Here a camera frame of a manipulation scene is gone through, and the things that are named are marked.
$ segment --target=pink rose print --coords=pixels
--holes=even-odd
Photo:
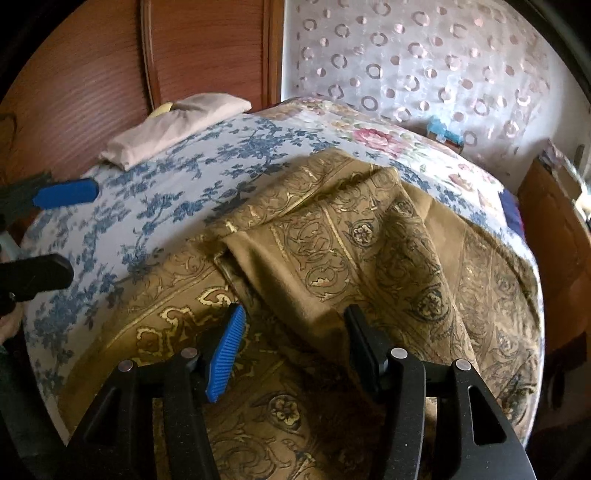
[[[474,171],[474,168],[472,168],[470,165],[466,165],[465,163],[460,163],[458,165],[458,168],[460,170],[466,170],[466,171]]]
[[[474,188],[472,187],[472,184],[469,181],[467,181],[466,179],[463,179],[462,177],[460,177],[459,173],[453,173],[453,174],[449,175],[449,179],[453,183],[458,185],[459,187],[466,190],[467,192],[474,192]]]
[[[386,134],[375,128],[359,128],[353,131],[353,139],[374,150],[379,150],[398,158],[404,152],[404,144],[396,140],[392,135]]]

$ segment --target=blue floral bedspread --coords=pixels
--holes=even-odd
[[[109,164],[94,167],[86,176],[100,184],[97,201],[44,212],[28,230],[22,245],[27,254],[61,253],[75,271],[71,288],[39,294],[25,306],[31,363],[54,421],[57,412],[50,404],[55,405],[73,365],[113,314],[127,284],[270,184],[291,160],[329,147],[396,167],[405,181],[500,237],[537,274],[534,257],[517,234],[444,183],[328,130],[238,115],[127,173]],[[538,303],[542,311],[541,294]]]

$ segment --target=ornate scroll pattern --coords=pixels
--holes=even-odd
[[[382,412],[356,388],[345,351],[334,348],[337,358],[312,347],[321,330],[344,330],[338,312],[355,302],[420,358],[473,362],[524,438],[538,389],[533,274],[448,210],[447,235],[430,235],[437,222],[424,222],[428,214],[419,215],[412,198],[393,168],[337,150],[310,157],[153,273],[69,376],[60,396],[66,424],[74,428],[116,360],[167,358],[217,323],[228,302],[240,300],[249,325],[229,391],[205,411],[222,478],[364,478]],[[447,249],[460,251],[455,270],[440,260]],[[274,275],[257,276],[266,271],[254,268],[263,258]],[[283,291],[290,302],[277,309],[268,287],[285,272],[301,290]],[[318,308],[326,318],[315,323],[296,305]],[[297,333],[288,326],[294,319]],[[432,439],[434,406],[426,405]]]

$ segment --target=blue cloth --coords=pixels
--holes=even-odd
[[[499,193],[501,205],[507,220],[507,226],[525,240],[525,232],[523,230],[523,221],[519,213],[519,203],[515,196],[507,189]]]

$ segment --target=yellow object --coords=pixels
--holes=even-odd
[[[148,115],[148,118],[154,118],[155,116],[162,115],[163,113],[167,113],[173,107],[172,102],[166,102],[160,105],[156,110],[154,110],[151,114]]]

